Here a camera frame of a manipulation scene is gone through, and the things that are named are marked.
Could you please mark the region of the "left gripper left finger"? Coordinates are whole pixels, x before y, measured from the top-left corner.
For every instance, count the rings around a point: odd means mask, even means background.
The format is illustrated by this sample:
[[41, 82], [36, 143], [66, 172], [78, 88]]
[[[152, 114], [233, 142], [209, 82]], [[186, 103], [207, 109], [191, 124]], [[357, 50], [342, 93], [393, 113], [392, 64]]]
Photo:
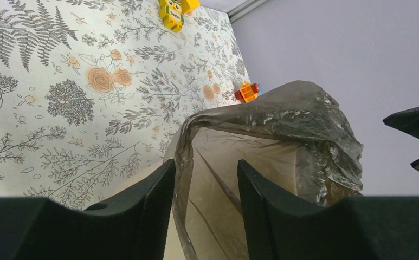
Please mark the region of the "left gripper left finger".
[[0, 259], [163, 259], [176, 167], [83, 211], [50, 199], [0, 198]]

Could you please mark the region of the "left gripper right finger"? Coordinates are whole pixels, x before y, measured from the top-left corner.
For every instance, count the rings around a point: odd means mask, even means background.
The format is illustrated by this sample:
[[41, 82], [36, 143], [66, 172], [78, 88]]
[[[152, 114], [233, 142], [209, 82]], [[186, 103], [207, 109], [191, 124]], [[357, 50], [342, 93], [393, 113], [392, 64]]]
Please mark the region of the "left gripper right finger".
[[250, 259], [419, 259], [419, 197], [310, 203], [245, 160], [238, 186]]

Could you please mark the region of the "beige plastic trash bin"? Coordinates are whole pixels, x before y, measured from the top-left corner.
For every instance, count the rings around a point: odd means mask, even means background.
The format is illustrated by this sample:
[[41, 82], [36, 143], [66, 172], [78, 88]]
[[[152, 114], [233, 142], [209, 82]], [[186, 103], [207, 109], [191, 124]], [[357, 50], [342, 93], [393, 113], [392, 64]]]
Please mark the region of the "beige plastic trash bin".
[[158, 144], [112, 137], [109, 157], [124, 178], [113, 193], [176, 163], [165, 259], [247, 259], [237, 163], [313, 204], [332, 205], [362, 190], [363, 145], [349, 128], [188, 126]]

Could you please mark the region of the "dark trash bag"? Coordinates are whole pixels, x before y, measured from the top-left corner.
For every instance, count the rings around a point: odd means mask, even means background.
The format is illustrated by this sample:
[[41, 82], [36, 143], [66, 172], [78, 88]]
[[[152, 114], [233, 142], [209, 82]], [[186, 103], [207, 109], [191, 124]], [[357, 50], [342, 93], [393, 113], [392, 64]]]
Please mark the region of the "dark trash bag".
[[270, 90], [249, 103], [197, 112], [189, 116], [179, 130], [188, 126], [217, 125], [351, 129], [331, 95], [313, 82], [300, 80]]

